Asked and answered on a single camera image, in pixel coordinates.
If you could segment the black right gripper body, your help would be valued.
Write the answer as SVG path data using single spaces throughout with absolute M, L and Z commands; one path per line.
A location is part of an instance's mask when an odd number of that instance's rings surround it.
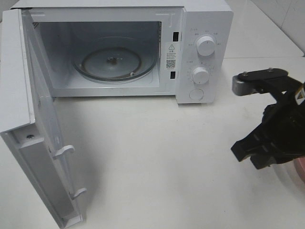
M 268 105 L 261 124 L 279 154 L 300 153 L 305 156 L 305 90 L 300 81 L 279 68 L 243 72 L 241 81 L 252 83 L 257 94 L 270 94 L 275 104 Z

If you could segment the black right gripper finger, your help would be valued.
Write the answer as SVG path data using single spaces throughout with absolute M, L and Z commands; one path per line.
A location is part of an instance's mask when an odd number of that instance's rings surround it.
M 256 169 L 263 169 L 273 164 L 284 164 L 297 158 L 300 158 L 300 153 L 297 152 L 286 152 L 282 154 L 250 154 L 250 160 Z
M 231 147 L 231 151 L 239 162 L 247 158 L 264 162 L 279 155 L 279 149 L 267 136 L 262 124 L 258 125 L 245 138 L 236 141 Z

